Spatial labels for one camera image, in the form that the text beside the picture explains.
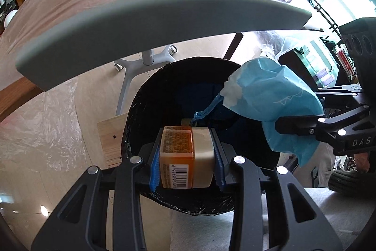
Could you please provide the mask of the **person right hand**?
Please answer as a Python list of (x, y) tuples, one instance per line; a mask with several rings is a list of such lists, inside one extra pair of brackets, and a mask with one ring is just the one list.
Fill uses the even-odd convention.
[(361, 153), (354, 155), (354, 161), (356, 164), (357, 172), (359, 173), (368, 173), (370, 169), (370, 162), (369, 162), (369, 153)]

